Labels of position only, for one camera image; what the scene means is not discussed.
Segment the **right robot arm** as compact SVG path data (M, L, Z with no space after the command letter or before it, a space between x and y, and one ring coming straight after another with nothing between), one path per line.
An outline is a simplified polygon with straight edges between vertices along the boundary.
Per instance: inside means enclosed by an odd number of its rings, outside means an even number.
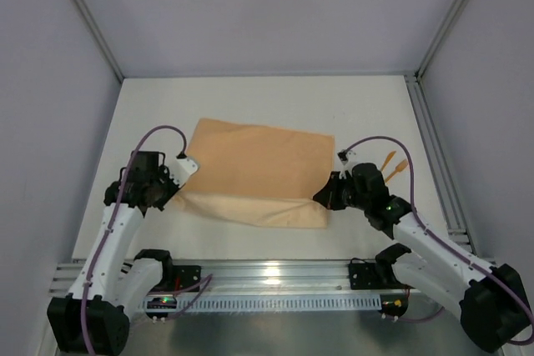
M375 257L387 282L396 281L431 298L458 319L467 337L494 353L533 323L520 274L467 252L434 233L416 208L389 192L373 163L333 172L313 197L332 211L361 210L370 225L394 240Z

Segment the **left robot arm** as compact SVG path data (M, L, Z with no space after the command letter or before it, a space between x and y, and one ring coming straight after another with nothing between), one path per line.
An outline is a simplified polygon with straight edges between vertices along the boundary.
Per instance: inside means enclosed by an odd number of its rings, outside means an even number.
M199 169L184 153L165 162L155 151L131 154L118 180L104 193L98 235L85 264L66 295L51 299L47 316L64 353L119 355L130 324L145 297L174 281L170 252L144 249L123 270L134 235L150 209L166 204Z

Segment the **peach satin napkin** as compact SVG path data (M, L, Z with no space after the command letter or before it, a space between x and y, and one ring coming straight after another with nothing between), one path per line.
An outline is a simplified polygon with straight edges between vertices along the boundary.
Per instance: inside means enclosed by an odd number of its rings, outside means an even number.
M261 228L323 229L313 197L334 167L335 138L201 118L187 154L199 170L175 196L186 213Z

